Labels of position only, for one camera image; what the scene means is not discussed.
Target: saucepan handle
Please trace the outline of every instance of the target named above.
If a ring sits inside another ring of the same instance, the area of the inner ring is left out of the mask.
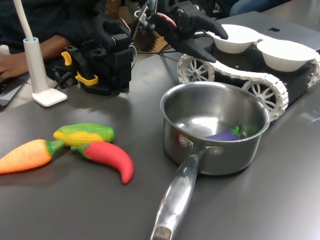
[[[156,215],[151,240],[172,240],[186,214],[203,151],[193,152],[179,167]]]

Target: table surface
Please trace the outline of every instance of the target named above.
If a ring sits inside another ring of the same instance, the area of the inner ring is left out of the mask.
[[[51,164],[0,178],[2,240],[148,240],[178,166],[163,151],[162,95],[178,83],[180,53],[153,56],[132,71],[130,92],[105,97],[79,86],[50,108],[30,102],[0,113],[0,156],[61,126],[113,127],[135,173],[62,150]],[[315,240],[320,235],[320,85],[266,132],[251,166],[231,177],[200,175],[176,240]]]
[[[292,0],[264,13],[320,32],[320,0]]]

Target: plastic vegetable toy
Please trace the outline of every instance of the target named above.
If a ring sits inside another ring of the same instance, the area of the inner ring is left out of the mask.
[[[240,127],[236,126],[235,128],[231,128],[227,131],[206,136],[206,139],[215,140],[215,141],[235,141],[240,139],[240,133],[239,133]]]
[[[107,142],[92,142],[82,146],[72,146],[86,159],[109,165],[121,173],[123,184],[130,182],[134,175],[134,164],[128,154],[120,147]]]
[[[81,146],[92,142],[111,143],[115,139],[115,132],[111,127],[94,123],[79,123],[60,127],[53,137],[63,140],[67,146]]]
[[[0,159],[0,174],[33,169],[48,163],[65,143],[61,140],[33,140],[9,152]]]

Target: white paper bowl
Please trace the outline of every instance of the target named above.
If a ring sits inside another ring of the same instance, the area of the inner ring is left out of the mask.
[[[209,34],[214,38],[216,47],[224,53],[242,53],[251,43],[258,41],[260,38],[259,33],[245,26],[222,24],[222,27],[228,34],[227,40],[221,39],[212,32],[209,32]]]
[[[317,55],[305,45],[286,40],[263,40],[256,47],[262,52],[265,64],[280,72],[294,72]]]

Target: yellow clamp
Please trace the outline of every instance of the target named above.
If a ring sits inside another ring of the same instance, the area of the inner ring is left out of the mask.
[[[79,82],[87,85],[87,86],[92,86],[94,84],[98,83],[98,77],[96,75],[94,75],[94,79],[88,80],[83,78],[79,72],[76,72],[77,76],[75,76],[75,79],[77,79]]]
[[[62,57],[64,58],[64,65],[70,66],[72,64],[72,59],[70,54],[67,51],[61,53]]]

